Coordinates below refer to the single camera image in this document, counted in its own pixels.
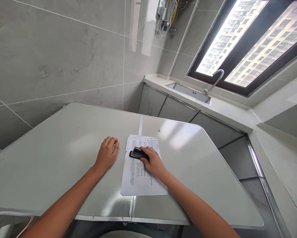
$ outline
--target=hand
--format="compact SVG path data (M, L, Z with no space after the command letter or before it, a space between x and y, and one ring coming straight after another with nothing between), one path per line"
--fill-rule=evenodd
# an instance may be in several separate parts
M165 168L162 160L160 159L157 152L152 147L140 147L149 157L149 161L145 158L141 158L141 161L145 164L146 169L154 174L156 177L160 178L165 174L167 169Z
M100 146L98 156L93 166L94 170L104 174L114 163L119 147L120 142L115 137L105 138Z

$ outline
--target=sink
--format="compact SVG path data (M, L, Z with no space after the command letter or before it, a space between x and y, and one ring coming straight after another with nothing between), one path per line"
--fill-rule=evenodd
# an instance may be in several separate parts
M207 96L207 95L205 95L205 94L203 94L201 92L195 91L195 90L193 90L191 88L188 88L186 86L183 86L182 84L177 83L177 82L168 84L166 86L169 87L169 88L172 88L172 89L174 89L174 90L176 90L178 92L181 92L181 93L183 93L183 94L185 94L187 96L190 96L190 97L192 97L194 99L197 99L200 102L203 102L203 103L206 103L206 104L210 105L211 97L209 97L209 96Z

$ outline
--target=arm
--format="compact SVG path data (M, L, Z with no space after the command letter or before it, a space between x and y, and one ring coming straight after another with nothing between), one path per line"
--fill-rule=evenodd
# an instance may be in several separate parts
M153 148L141 147L141 149L149 156L149 161L141 158L146 169L168 187L192 223L205 238L240 238L234 229L215 210L165 168Z
M84 200L105 172L112 166L120 143L114 137L104 139L95 164L64 195L28 228L21 238L61 238L76 216Z

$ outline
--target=white paper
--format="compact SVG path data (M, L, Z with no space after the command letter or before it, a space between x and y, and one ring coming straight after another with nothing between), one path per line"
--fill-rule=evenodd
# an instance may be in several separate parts
M130 157L134 147L153 147L161 157L156 137L129 135L126 144L125 162L122 176L122 196L167 195L167 187L154 175L148 172L144 163Z

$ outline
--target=stapler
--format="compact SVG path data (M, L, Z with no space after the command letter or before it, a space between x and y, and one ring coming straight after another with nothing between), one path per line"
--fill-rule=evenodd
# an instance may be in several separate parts
M138 147L135 147L133 151L130 152L130 157L135 159L141 159L141 157L146 158L149 161L148 155Z

